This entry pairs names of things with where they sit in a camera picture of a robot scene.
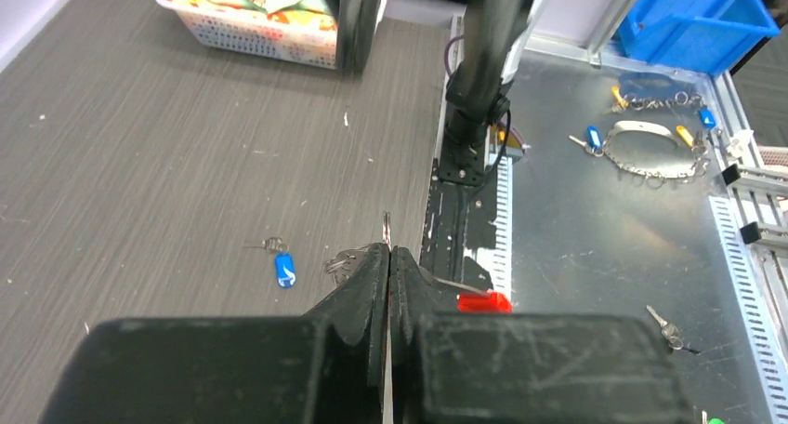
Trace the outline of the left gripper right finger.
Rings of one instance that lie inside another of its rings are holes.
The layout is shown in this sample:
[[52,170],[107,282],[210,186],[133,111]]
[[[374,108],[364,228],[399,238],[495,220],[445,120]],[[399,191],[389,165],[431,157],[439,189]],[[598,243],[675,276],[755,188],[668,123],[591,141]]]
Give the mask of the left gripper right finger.
[[657,335],[632,317],[462,313],[391,254],[397,423],[691,423]]

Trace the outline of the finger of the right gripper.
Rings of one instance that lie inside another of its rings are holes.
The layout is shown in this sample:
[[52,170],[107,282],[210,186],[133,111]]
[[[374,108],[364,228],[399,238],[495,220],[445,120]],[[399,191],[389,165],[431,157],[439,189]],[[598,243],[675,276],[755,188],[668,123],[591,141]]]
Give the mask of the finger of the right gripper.
[[534,0],[470,0],[463,31],[463,60],[450,77],[450,122],[484,124],[504,94],[504,67],[529,25]]
[[363,73],[374,41],[381,0],[325,0],[337,26],[336,68],[344,75]]

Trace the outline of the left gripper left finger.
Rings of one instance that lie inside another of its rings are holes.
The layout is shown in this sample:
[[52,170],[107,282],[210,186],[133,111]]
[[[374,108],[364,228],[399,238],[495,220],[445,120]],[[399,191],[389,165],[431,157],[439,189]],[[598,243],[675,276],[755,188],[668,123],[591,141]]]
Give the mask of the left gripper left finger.
[[45,423],[379,423],[389,251],[298,316],[124,318],[78,346]]

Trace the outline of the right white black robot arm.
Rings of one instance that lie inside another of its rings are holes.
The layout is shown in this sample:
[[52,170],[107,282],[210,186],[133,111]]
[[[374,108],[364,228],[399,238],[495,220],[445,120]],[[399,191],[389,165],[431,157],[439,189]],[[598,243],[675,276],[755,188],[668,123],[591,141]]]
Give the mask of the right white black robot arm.
[[[463,57],[450,72],[439,176],[479,187],[490,126],[511,118],[507,87],[518,68],[535,0],[470,0],[463,18]],[[337,25],[336,67],[363,72],[374,40],[380,0],[325,0]]]

